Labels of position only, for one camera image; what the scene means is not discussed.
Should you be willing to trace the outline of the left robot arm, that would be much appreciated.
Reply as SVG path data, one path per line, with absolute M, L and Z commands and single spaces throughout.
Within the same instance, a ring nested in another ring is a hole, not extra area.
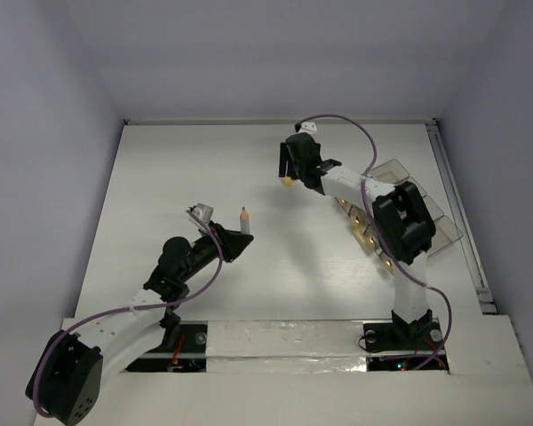
M 176 309 L 198 295 L 188 281 L 211 262 L 233 262 L 253 242 L 246 220 L 238 230 L 210 221 L 195 241 L 175 236 L 162 248 L 155 269 L 130 302 L 93 314 L 52 335 L 25 395 L 36 413 L 77 425 L 91 411 L 103 382 L 141 354 L 168 351 L 179 340 Z

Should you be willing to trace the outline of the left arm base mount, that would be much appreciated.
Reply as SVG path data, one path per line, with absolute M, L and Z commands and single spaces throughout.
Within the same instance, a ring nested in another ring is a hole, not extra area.
M 207 321 L 178 320 L 166 329 L 162 343 L 141 355 L 129 373 L 203 373 L 207 370 Z

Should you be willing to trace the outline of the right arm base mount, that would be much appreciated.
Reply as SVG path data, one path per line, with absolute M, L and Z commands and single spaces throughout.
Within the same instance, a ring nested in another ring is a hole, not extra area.
M 363 325 L 358 339 L 369 372 L 449 371 L 439 321 L 430 309 L 411 323 L 392 312 L 389 321 Z

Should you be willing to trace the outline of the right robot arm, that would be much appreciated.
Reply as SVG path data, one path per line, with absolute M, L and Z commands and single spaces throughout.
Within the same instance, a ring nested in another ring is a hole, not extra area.
M 324 160 L 321 145 L 307 133 L 294 134 L 280 144 L 279 177 L 298 180 L 365 213 L 378 245 L 393 264 L 391 337 L 402 348 L 418 343 L 432 322 L 426 258 L 436 227 L 417 187 L 411 182 L 382 183 L 336 160 Z

